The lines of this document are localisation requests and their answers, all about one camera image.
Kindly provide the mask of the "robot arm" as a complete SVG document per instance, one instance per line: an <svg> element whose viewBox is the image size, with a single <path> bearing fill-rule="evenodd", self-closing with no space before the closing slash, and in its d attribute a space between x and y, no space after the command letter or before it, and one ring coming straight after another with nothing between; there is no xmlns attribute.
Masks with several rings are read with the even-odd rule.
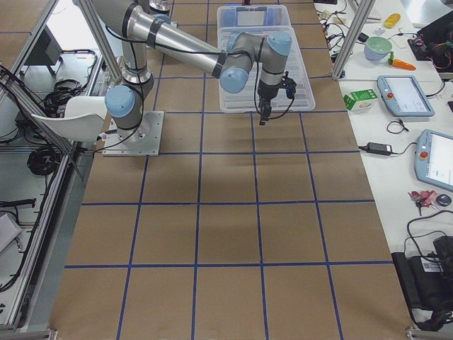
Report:
<svg viewBox="0 0 453 340"><path fill-rule="evenodd" d="M294 98L295 83L285 70L292 46L286 32L269 35L239 33L227 50L220 50L167 23L139 1L93 1L96 15L108 32L121 40L125 53L122 84L105 97L121 143L142 140L149 131L144 122L144 100L152 88L153 76L139 53L147 48L210 73L228 93L241 92L253 67L257 67L255 105L260 124L272 120L271 101L280 89Z"/></svg>
<svg viewBox="0 0 453 340"><path fill-rule="evenodd" d="M162 13L168 15L170 13L170 4L168 0L136 0L146 13Z"/></svg>

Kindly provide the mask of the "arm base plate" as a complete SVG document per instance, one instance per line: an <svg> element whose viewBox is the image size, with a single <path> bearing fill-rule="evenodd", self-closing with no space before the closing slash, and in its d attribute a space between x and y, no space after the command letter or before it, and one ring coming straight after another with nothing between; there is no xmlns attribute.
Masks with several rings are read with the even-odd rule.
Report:
<svg viewBox="0 0 453 340"><path fill-rule="evenodd" d="M103 156L158 156L163 124L163 111L145 111L139 129L125 142L122 140L123 138L126 138L130 132L126 133L123 130L119 130L120 134L114 132L107 135L104 149L102 150Z"/></svg>

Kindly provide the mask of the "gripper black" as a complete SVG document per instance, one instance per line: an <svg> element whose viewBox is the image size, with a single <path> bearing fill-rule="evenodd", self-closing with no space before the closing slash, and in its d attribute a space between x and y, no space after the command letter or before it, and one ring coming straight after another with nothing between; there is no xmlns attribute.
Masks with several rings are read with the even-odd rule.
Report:
<svg viewBox="0 0 453 340"><path fill-rule="evenodd" d="M259 103L258 109L260 114L259 125L265 125L270 119L271 101L277 96L280 90L280 84L269 85L266 83L258 84Z"/></svg>

